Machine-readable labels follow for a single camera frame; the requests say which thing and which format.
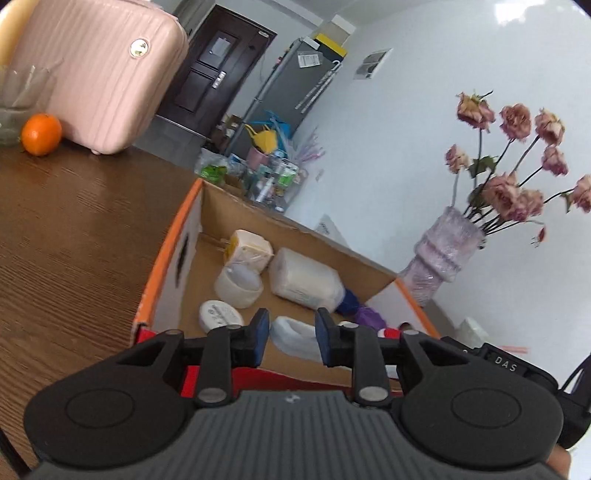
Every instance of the black circular joint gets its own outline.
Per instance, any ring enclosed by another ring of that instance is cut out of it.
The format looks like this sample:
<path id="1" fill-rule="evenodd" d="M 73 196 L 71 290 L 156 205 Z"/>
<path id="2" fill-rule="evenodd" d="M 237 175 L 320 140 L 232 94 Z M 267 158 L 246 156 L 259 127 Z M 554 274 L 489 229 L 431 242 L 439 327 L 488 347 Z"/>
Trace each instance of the black circular joint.
<path id="1" fill-rule="evenodd" d="M 430 456 L 468 469 L 503 471 L 544 462 L 563 415 L 547 390 L 475 359 L 429 370 L 405 396 L 398 419 Z"/>
<path id="2" fill-rule="evenodd" d="M 472 388 L 452 400 L 452 412 L 470 426 L 498 429 L 513 423 L 521 414 L 515 397 L 493 388 Z"/>
<path id="3" fill-rule="evenodd" d="M 66 405 L 71 421 L 89 429 L 114 427 L 134 412 L 134 399 L 120 390 L 99 388 L 82 392 Z"/>
<path id="4" fill-rule="evenodd" d="M 98 364 L 41 390 L 23 423 L 42 460 L 107 469 L 161 451 L 181 432 L 186 411 L 178 392 L 143 367 Z"/>

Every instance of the brown table surface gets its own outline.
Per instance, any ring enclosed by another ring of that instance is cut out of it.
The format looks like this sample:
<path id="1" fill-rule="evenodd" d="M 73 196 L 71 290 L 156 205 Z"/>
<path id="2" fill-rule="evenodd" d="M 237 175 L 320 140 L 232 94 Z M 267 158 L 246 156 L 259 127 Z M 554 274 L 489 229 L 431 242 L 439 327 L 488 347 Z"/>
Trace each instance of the brown table surface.
<path id="1" fill-rule="evenodd" d="M 131 321 L 191 172 L 136 148 L 46 158 L 0 148 L 0 426 L 41 388 L 127 347 Z M 0 478 L 15 478 L 0 460 Z"/>

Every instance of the orange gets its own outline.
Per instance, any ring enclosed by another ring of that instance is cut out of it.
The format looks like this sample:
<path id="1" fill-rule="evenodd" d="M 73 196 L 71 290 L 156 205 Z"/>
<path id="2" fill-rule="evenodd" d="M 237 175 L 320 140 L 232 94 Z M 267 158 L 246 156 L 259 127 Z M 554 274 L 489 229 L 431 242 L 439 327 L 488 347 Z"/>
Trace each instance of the orange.
<path id="1" fill-rule="evenodd" d="M 53 152 L 60 144 L 61 123 L 51 115 L 37 113 L 22 128 L 21 142 L 31 155 L 42 157 Z"/>

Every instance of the dark brown door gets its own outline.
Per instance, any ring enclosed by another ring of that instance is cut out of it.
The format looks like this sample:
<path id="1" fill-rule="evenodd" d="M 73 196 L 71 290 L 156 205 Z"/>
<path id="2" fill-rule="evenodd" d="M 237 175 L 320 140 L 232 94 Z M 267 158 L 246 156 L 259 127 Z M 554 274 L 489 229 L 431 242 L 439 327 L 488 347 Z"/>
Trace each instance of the dark brown door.
<path id="1" fill-rule="evenodd" d="M 158 114 L 209 136 L 275 34 L 218 5 L 195 35 Z"/>

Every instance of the suitcase logo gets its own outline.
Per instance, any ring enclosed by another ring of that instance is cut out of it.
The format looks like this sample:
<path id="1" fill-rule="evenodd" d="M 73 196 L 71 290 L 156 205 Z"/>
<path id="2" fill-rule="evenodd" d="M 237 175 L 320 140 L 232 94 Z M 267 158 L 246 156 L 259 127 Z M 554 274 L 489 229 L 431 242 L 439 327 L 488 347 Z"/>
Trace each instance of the suitcase logo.
<path id="1" fill-rule="evenodd" d="M 149 48 L 150 47 L 148 46 L 148 42 L 146 40 L 143 38 L 138 38 L 131 43 L 129 53 L 131 53 L 133 58 L 139 58 L 146 55 Z"/>

